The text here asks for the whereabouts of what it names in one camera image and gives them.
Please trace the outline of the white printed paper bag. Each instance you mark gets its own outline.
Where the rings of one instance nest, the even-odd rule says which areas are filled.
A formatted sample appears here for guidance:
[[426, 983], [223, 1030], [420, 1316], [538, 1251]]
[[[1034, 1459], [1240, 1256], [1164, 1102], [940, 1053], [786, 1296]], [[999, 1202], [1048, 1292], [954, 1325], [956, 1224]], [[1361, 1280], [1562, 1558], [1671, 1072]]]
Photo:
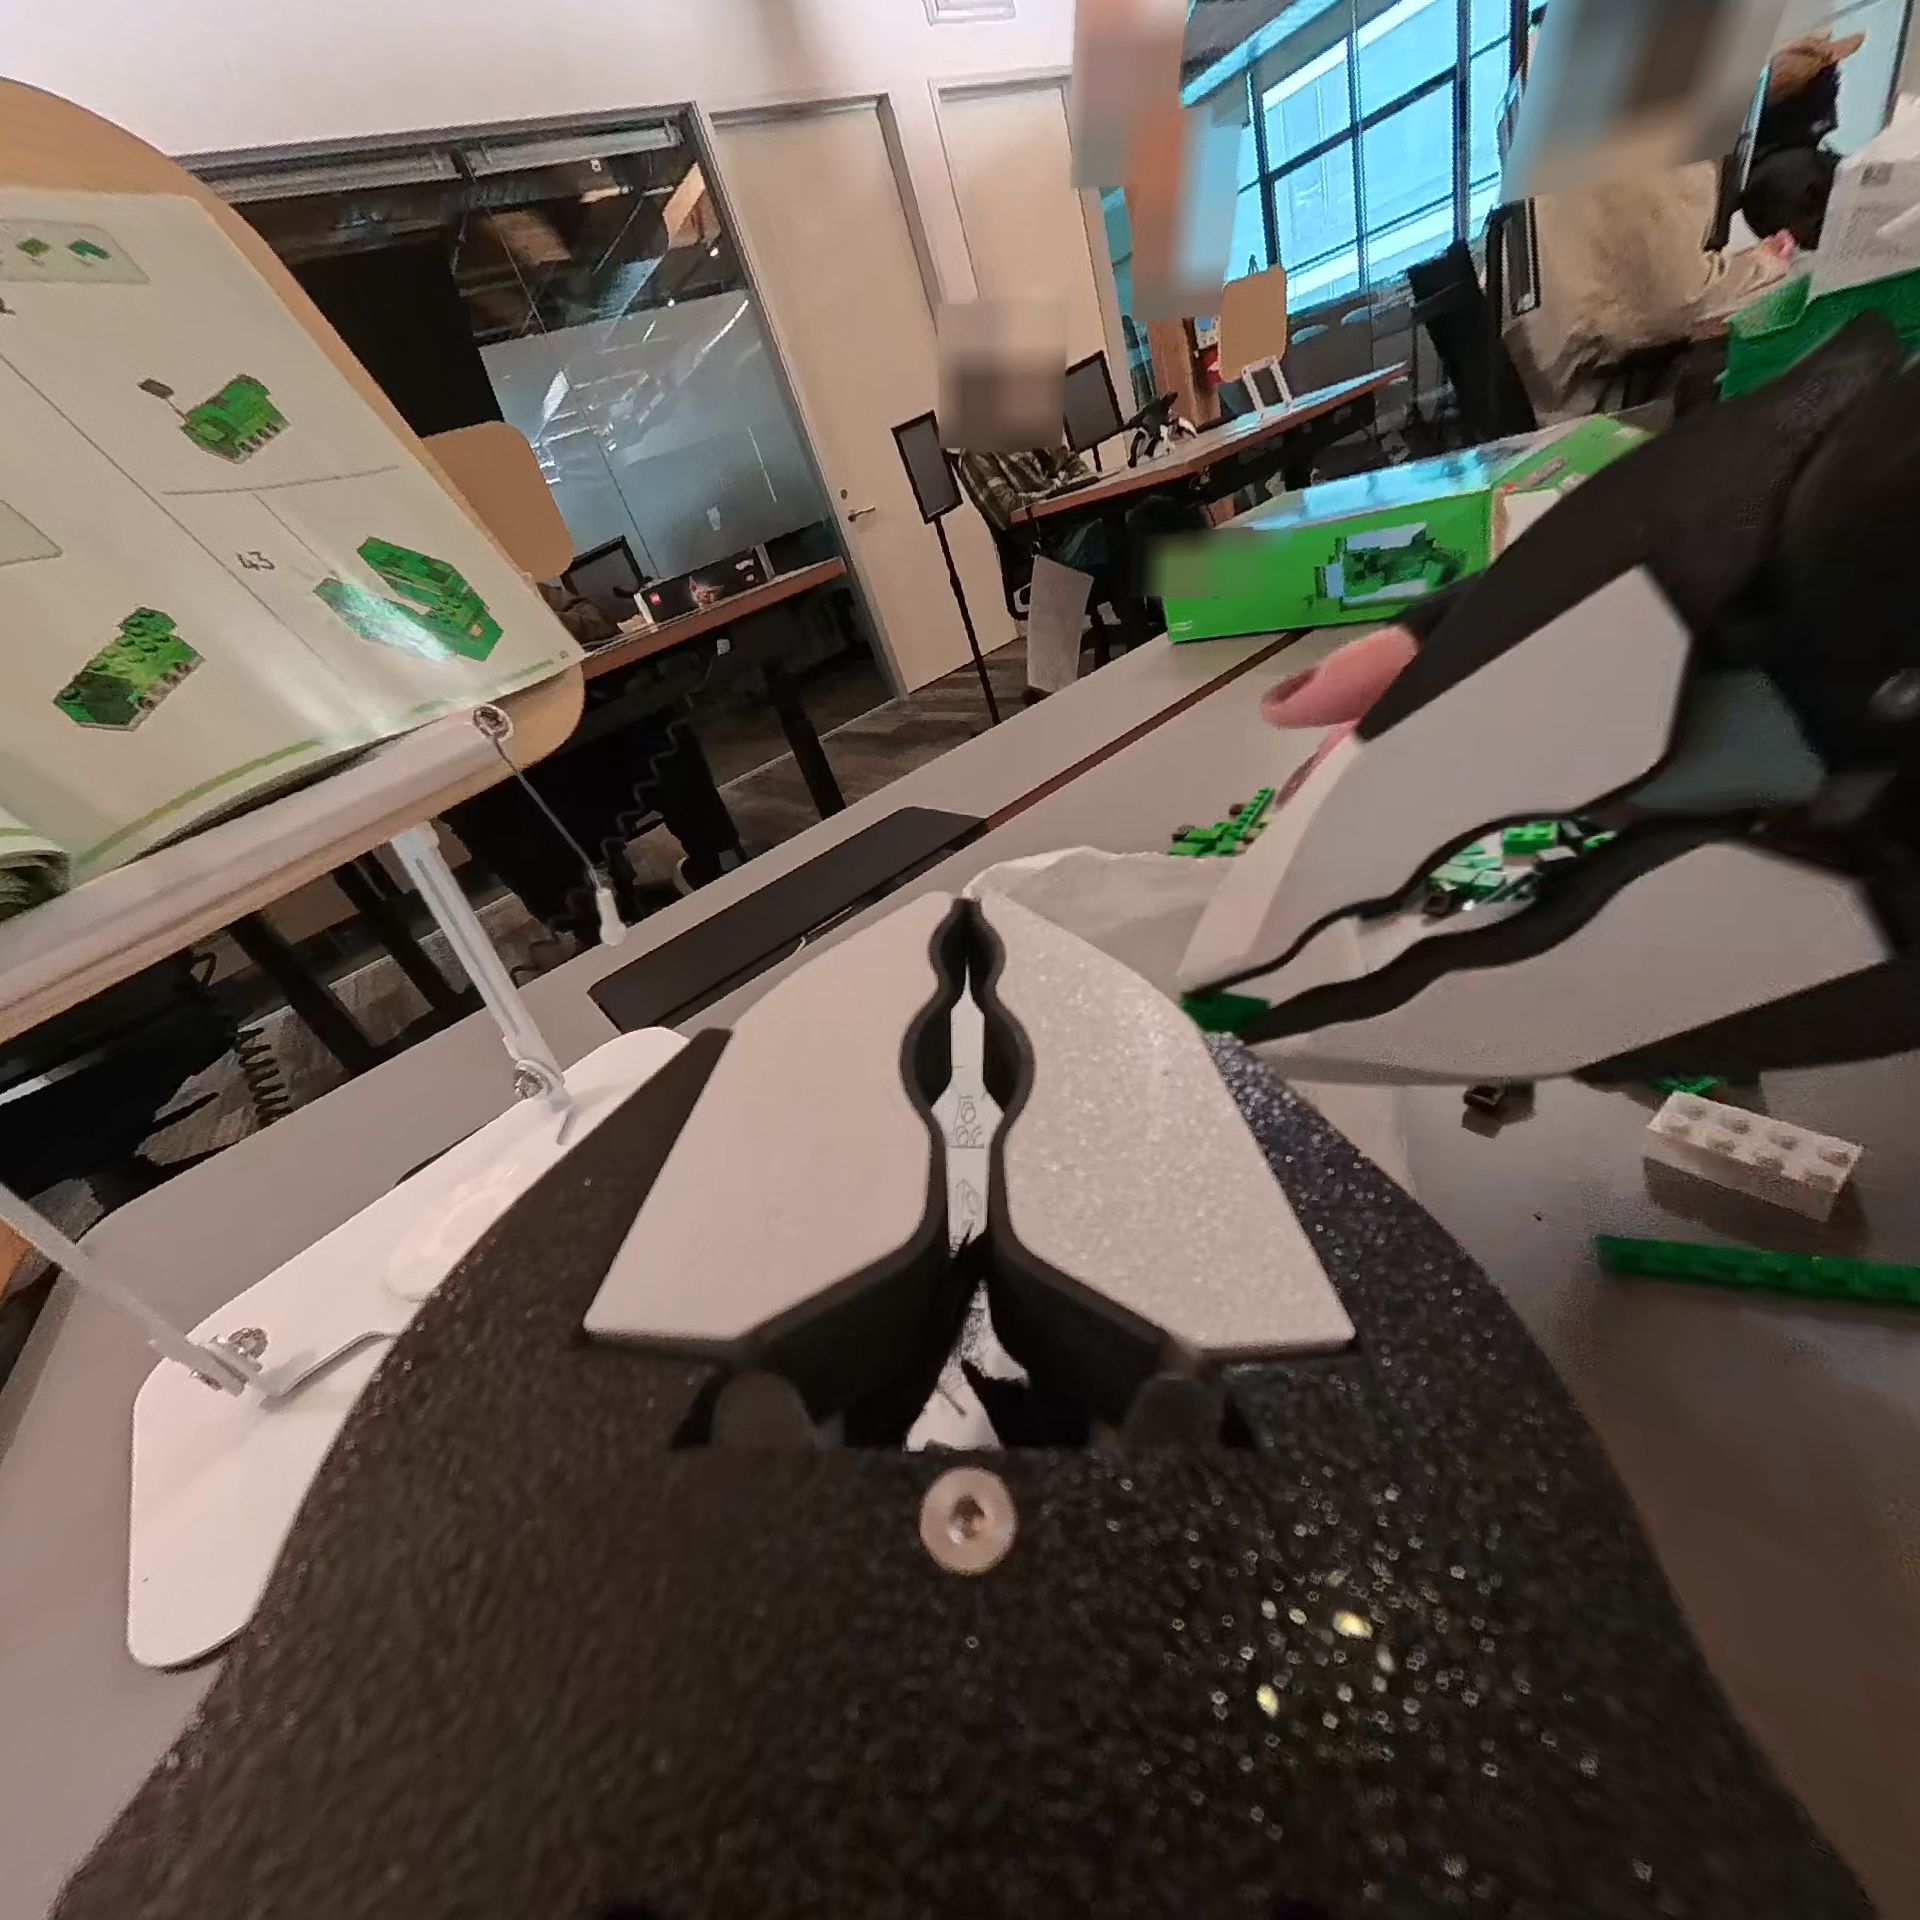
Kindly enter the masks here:
[[1173, 938], [1197, 930], [1226, 878], [1224, 862], [1068, 849], [990, 867], [967, 887], [1005, 1218], [1068, 1205], [1260, 1233], [1287, 1211], [1171, 994], [1186, 950]]

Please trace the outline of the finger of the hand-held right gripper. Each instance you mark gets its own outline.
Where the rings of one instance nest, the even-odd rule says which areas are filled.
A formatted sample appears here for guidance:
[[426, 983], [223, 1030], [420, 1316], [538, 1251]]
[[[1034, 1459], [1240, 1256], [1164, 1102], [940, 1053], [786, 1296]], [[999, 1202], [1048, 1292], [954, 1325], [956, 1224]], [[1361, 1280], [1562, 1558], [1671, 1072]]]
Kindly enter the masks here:
[[1776, 845], [1727, 824], [1598, 829], [1522, 858], [1508, 825], [1367, 874], [1321, 847], [1305, 930], [1262, 930], [1305, 853], [1276, 822], [1236, 860], [1245, 1043], [1340, 1088], [1638, 1070], [1763, 1072], [1917, 1044], [1917, 847]]
[[1692, 657], [1683, 619], [1633, 570], [1381, 733], [1343, 739], [1229, 867], [1182, 990], [1292, 997], [1403, 958], [1434, 934], [1421, 887], [1459, 847], [1593, 815], [1669, 757]]

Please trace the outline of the pile of green toy bricks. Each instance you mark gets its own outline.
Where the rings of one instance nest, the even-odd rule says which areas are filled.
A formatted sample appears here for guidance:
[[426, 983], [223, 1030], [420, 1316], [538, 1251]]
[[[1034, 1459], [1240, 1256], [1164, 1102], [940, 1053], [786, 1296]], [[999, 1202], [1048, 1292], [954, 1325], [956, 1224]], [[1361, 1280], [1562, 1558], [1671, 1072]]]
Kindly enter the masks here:
[[1434, 934], [1361, 979], [1171, 994], [1204, 1034], [1336, 1088], [1752, 1079], [1696, 1039], [1730, 1012], [1709, 948], [1732, 925], [1720, 872], [1749, 851], [1700, 818], [1519, 824], [1450, 854], [1421, 887]]

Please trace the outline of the stack of green boxes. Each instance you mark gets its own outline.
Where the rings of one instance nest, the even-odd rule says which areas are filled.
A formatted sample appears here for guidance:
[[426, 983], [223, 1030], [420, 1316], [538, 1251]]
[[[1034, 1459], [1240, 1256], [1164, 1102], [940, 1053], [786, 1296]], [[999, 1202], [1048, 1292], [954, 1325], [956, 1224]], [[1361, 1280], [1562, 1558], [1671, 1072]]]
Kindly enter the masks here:
[[1814, 293], [1812, 275], [1794, 275], [1750, 301], [1727, 321], [1727, 357], [1718, 397], [1756, 395], [1844, 328], [1870, 288]]

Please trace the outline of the white door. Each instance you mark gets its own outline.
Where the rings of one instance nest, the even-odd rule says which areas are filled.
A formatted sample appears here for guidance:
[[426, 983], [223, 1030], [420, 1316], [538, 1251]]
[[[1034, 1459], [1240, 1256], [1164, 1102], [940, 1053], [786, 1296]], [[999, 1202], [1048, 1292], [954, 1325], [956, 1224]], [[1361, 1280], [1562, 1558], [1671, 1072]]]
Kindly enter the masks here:
[[934, 313], [880, 98], [712, 121], [728, 207], [884, 668], [960, 666], [960, 617], [896, 424], [934, 402]]

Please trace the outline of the black screen on tripod stand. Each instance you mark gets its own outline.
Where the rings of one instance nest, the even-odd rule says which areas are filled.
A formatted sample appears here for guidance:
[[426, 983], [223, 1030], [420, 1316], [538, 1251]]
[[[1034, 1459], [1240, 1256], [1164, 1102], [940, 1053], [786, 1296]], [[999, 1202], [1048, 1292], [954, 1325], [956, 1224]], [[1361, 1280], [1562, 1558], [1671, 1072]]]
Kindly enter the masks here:
[[947, 521], [965, 503], [965, 494], [956, 478], [954, 463], [941, 442], [940, 422], [936, 413], [925, 411], [914, 420], [905, 420], [893, 427], [893, 440], [896, 442], [900, 463], [907, 473], [909, 487], [912, 491], [916, 507], [925, 527], [934, 530], [936, 541], [947, 568], [949, 588], [960, 616], [963, 632], [972, 657], [972, 666], [979, 684], [979, 692], [990, 717], [990, 726], [999, 726], [1003, 713], [998, 706], [996, 688], [990, 682], [990, 670], [987, 668], [983, 650], [979, 644], [978, 630], [969, 605], [967, 590], [960, 578], [958, 563], [952, 554], [949, 539]]

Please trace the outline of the wooden background desk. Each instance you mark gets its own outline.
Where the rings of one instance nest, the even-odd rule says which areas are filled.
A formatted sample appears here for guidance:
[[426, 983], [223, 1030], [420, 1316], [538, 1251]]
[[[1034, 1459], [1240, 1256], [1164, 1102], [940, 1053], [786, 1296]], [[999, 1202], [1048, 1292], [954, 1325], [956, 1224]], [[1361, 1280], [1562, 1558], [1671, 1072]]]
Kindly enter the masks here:
[[694, 612], [643, 628], [618, 643], [589, 652], [587, 682], [665, 659], [699, 641], [730, 643], [730, 655], [760, 673], [766, 701], [779, 717], [788, 749], [802, 773], [802, 786], [820, 818], [847, 809], [824, 742], [802, 706], [800, 681], [789, 666], [793, 637], [800, 632], [802, 601], [824, 588], [847, 581], [844, 559], [820, 561], [775, 576], [770, 581], [719, 599]]
[[1269, 447], [1305, 447], [1309, 431], [1321, 420], [1332, 424], [1372, 424], [1376, 420], [1376, 398], [1405, 382], [1412, 364], [1399, 360], [1387, 369], [1372, 371], [1363, 377], [1334, 382], [1329, 387], [1292, 398], [1282, 407], [1262, 409], [1200, 431], [1191, 440], [1182, 440], [1173, 451], [1153, 458], [1126, 473], [1104, 474], [1083, 487], [1054, 492], [1030, 505], [1025, 505], [1014, 523], [1017, 527], [1037, 525], [1037, 521], [1059, 516], [1083, 516], [1084, 512], [1119, 509], [1119, 501], [1139, 492], [1182, 487], [1182, 483], [1206, 478], [1216, 469], [1235, 462], [1245, 463]]

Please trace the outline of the wooden book stand white frame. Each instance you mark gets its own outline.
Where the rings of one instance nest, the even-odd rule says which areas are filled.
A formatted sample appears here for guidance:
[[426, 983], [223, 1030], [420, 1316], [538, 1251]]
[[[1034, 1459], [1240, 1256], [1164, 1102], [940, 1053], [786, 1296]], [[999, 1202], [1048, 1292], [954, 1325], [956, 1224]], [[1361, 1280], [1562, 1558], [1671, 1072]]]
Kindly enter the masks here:
[[420, 438], [446, 482], [531, 581], [556, 581], [574, 543], [529, 438], [503, 420]]

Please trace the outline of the person's right hand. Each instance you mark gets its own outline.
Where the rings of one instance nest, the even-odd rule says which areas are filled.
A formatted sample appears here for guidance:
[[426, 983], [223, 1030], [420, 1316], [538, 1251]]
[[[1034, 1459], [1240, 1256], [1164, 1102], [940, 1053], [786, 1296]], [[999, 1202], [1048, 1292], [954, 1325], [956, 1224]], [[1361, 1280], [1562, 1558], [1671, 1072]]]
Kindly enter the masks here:
[[1341, 644], [1323, 663], [1276, 684], [1262, 697], [1262, 717], [1291, 733], [1350, 728], [1403, 675], [1419, 644], [1419, 637], [1403, 625]]

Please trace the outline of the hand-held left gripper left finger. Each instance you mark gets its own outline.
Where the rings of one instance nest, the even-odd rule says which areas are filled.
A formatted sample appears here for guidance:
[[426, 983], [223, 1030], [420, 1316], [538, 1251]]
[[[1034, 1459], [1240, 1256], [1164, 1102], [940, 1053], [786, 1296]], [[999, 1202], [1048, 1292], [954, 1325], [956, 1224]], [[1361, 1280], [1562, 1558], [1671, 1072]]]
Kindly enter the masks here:
[[950, 1015], [974, 918], [909, 900], [730, 1030], [585, 1334], [789, 1383], [851, 1442], [912, 1428], [967, 1316], [950, 1265]]

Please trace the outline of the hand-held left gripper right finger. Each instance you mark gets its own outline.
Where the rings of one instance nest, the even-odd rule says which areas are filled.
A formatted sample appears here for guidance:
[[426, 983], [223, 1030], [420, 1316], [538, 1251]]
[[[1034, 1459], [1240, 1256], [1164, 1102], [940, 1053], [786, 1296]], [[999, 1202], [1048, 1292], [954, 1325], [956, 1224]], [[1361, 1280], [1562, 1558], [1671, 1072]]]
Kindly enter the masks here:
[[974, 900], [1001, 1111], [983, 1269], [1030, 1383], [1121, 1428], [1148, 1383], [1211, 1388], [1358, 1334], [1211, 1046], [1140, 974], [1014, 900]]

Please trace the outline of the white toy brick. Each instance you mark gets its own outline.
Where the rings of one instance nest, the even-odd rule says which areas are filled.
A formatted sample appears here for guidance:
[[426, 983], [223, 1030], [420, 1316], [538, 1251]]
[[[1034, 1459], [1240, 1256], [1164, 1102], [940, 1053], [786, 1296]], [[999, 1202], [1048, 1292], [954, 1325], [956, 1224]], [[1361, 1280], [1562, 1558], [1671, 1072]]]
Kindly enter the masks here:
[[1819, 1224], [1832, 1218], [1863, 1158], [1855, 1142], [1692, 1091], [1667, 1097], [1642, 1144], [1647, 1162]]

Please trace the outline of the grey desk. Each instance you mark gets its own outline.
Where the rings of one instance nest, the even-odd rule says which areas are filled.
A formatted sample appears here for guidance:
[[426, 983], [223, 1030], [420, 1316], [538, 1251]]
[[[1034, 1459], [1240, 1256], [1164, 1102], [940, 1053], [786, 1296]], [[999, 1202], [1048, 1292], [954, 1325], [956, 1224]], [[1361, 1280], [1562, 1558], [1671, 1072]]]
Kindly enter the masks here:
[[[1061, 847], [1142, 851], [1283, 784], [1258, 719], [1329, 637], [1157, 641], [650, 918], [648, 952], [902, 806], [987, 833], [931, 885]], [[1597, 1276], [1597, 1233], [1917, 1260], [1917, 1062], [1781, 1075], [1763, 1102], [1864, 1146], [1832, 1234], [1644, 1162], [1620, 1091], [1549, 1082], [1488, 1128], [1434, 1090], [1309, 1088], [1497, 1280], [1591, 1415], [1718, 1678], [1884, 1917], [1917, 1917], [1917, 1314], [1743, 1301]], [[60, 1287], [4, 1388], [4, 1917], [44, 1917], [207, 1698], [129, 1660], [131, 1408], [152, 1366]]]

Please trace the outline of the brick building instruction booklet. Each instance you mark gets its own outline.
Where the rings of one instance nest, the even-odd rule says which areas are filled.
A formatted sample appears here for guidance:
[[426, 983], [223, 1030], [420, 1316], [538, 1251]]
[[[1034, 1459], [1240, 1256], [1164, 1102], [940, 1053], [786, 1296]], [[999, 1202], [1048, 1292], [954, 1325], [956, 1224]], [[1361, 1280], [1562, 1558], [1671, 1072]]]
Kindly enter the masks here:
[[4, 916], [585, 657], [183, 196], [6, 188]]

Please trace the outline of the green toy box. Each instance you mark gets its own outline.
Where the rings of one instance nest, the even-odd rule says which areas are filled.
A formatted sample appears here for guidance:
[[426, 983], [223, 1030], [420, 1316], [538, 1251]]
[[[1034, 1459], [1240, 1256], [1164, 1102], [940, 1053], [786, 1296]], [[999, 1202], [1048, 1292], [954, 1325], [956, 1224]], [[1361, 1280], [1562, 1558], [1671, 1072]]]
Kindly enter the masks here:
[[1171, 536], [1146, 585], [1175, 643], [1387, 626], [1481, 574], [1560, 498], [1647, 442], [1598, 415], [1320, 482]]

